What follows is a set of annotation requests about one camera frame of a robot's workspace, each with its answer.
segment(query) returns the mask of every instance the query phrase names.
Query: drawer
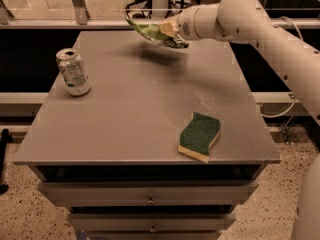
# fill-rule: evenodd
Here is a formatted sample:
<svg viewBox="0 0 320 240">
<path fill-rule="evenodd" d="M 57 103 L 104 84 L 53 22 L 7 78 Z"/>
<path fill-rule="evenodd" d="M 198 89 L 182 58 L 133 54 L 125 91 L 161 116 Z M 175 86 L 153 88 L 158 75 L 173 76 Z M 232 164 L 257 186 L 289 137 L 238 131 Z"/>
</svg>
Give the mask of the drawer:
<svg viewBox="0 0 320 240">
<path fill-rule="evenodd" d="M 206 213 L 69 214 L 68 221 L 75 230 L 87 232 L 198 232 L 226 230 L 235 221 L 235 215 Z"/>
<path fill-rule="evenodd" d="M 54 205 L 154 206 L 237 205 L 257 188 L 255 181 L 40 183 Z"/>
<path fill-rule="evenodd" d="M 123 234 L 123 233 L 108 233 L 108 232 L 87 232 L 90 239 L 105 239 L 105 240 L 217 240 L 221 235 L 220 232 L 205 232 L 205 233 L 140 233 L 140 234 Z"/>
</svg>

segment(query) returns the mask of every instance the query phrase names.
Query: black object on floor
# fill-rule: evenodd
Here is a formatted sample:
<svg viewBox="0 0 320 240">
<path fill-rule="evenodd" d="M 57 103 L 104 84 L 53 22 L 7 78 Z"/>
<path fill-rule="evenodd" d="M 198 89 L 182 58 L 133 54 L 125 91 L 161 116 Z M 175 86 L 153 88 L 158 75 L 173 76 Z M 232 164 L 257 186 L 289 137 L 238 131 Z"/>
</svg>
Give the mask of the black object on floor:
<svg viewBox="0 0 320 240">
<path fill-rule="evenodd" d="M 3 170 L 3 163 L 4 163 L 4 157 L 6 154 L 7 143 L 10 143 L 12 141 L 13 139 L 9 135 L 9 130 L 3 129 L 1 133 L 1 139 L 0 139 L 0 180 L 1 180 L 2 170 Z M 0 194 L 6 193 L 8 189 L 9 189 L 9 186 L 7 184 L 1 184 Z"/>
</svg>

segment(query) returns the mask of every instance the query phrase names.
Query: speckled floor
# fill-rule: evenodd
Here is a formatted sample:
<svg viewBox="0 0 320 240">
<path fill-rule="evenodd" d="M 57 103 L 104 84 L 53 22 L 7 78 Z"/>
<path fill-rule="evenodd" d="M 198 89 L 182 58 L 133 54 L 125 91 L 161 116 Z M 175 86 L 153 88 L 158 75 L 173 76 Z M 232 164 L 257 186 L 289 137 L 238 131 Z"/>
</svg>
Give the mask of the speckled floor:
<svg viewBox="0 0 320 240">
<path fill-rule="evenodd" d="M 9 190 L 0 195 L 0 239 L 74 240 L 73 229 L 66 221 L 68 212 L 54 207 L 37 191 L 39 180 L 30 169 L 11 162 L 26 130 L 10 129 L 14 143 L 7 146 L 2 177 Z M 291 145 L 284 143 L 278 128 L 269 130 L 282 162 L 264 170 L 258 189 L 235 209 L 237 221 L 219 240 L 290 239 L 300 186 L 319 150 L 306 127 L 290 129 Z"/>
</svg>

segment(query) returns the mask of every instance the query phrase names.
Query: sponge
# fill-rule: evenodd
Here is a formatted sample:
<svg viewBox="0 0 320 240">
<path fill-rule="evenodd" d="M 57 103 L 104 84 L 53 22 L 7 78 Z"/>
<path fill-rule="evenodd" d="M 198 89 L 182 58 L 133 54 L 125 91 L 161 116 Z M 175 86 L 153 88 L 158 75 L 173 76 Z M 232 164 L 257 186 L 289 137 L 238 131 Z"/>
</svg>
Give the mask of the sponge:
<svg viewBox="0 0 320 240">
<path fill-rule="evenodd" d="M 209 149 L 218 139 L 220 121 L 193 112 L 192 120 L 180 134 L 178 150 L 204 163 L 209 162 Z"/>
</svg>

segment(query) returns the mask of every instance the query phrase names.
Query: can lid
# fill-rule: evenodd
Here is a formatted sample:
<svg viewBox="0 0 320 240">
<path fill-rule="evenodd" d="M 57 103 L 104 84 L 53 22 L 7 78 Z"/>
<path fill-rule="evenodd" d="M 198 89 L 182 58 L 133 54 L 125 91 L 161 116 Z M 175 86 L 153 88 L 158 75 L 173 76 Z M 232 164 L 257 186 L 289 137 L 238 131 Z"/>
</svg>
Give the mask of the can lid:
<svg viewBox="0 0 320 240">
<path fill-rule="evenodd" d="M 57 52 L 56 57 L 59 60 L 70 60 L 75 58 L 78 52 L 73 48 L 65 48 Z"/>
</svg>

